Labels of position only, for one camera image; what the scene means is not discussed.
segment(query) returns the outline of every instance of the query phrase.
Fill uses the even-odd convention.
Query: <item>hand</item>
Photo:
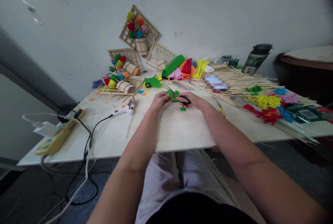
[[[179,101],[179,104],[182,107],[185,107],[185,108],[193,106],[197,110],[200,110],[200,107],[202,106],[202,104],[207,102],[206,100],[202,99],[201,97],[198,97],[197,95],[194,95],[192,92],[182,92],[179,95],[180,96],[185,96],[185,97],[187,97],[188,99],[191,100],[191,104],[188,104],[188,106],[186,106],[182,103],[182,102],[188,102],[185,98],[176,97],[176,100]]]
[[[171,99],[169,99],[169,96],[170,96],[170,94],[166,94],[165,91],[162,91],[162,92],[156,94],[152,104],[149,107],[149,111],[156,112],[157,114],[160,113],[163,109],[163,106],[166,103],[174,100],[173,97]]]

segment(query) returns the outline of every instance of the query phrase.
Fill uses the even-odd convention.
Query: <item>black shirt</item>
[[[218,204],[200,193],[183,193],[167,201],[146,224],[257,223],[247,214],[227,204]]]

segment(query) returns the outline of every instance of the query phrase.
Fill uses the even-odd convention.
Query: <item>power strip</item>
[[[85,111],[82,109],[74,109],[79,115],[79,119],[84,115]],[[67,117],[75,117],[75,112],[71,111]],[[77,125],[77,121],[69,119],[67,123],[58,123],[59,131],[52,138],[45,138],[46,140],[36,149],[35,155],[53,155],[58,152],[61,145],[64,143],[70,132]]]

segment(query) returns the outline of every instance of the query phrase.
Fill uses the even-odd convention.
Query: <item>left hand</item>
[[[171,99],[168,99],[170,94],[166,94],[165,91],[162,91],[160,93],[157,93],[154,97],[154,100],[152,104],[149,107],[149,111],[155,112],[155,113],[160,113],[163,109],[163,106],[168,103],[173,101],[173,97]]]

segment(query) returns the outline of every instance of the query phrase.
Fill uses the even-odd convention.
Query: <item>wooden trellis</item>
[[[134,64],[135,66],[139,67],[139,63],[138,63],[138,59],[136,57],[136,52],[135,52],[135,49],[134,48],[124,48],[124,49],[117,49],[117,50],[109,50],[108,51],[109,54],[110,54],[110,57],[111,57],[111,60],[115,60],[114,57],[117,55],[117,54],[120,54],[121,56],[124,56],[126,57],[126,61]],[[124,68],[118,68],[115,64],[113,65],[116,73],[123,73],[125,71]]]
[[[108,78],[110,76],[104,76],[101,77],[102,81],[104,81],[104,79]],[[141,85],[143,84],[142,80],[137,80],[137,79],[126,79],[126,82],[133,85],[135,87],[135,91],[133,93],[124,93],[116,88],[111,89],[109,86],[102,86],[101,88],[101,94],[115,94],[115,95],[135,95],[137,93],[137,91],[140,89]]]
[[[136,8],[135,5],[132,6],[132,9],[131,9],[131,12],[134,13],[134,16],[135,18],[137,17],[142,17],[144,20],[145,20],[145,25],[147,26],[148,28],[148,31],[147,33],[145,33],[145,37],[146,37],[146,40],[147,40],[147,47],[148,47],[148,50],[150,49],[150,47],[152,46],[153,44],[153,41],[156,41],[159,37],[160,37],[160,33],[156,30],[156,28],[145,18],[145,16],[142,15],[142,13]],[[127,23],[129,22],[129,20],[127,19],[126,22],[125,22],[125,25],[122,29],[122,32],[120,34],[120,38],[126,43],[128,44],[130,47],[133,47],[136,51],[137,51],[137,47],[136,47],[136,43],[135,43],[135,39],[134,38],[129,38],[129,30],[127,28]],[[135,25],[135,28],[136,29],[139,29],[140,28],[140,25],[138,25],[136,22],[135,22],[135,19],[134,19],[134,25]]]
[[[166,62],[166,65],[168,65],[174,59],[174,54],[168,48],[165,48],[161,44],[153,41],[146,64],[154,67],[155,69],[161,70],[159,67],[159,61],[162,59]]]

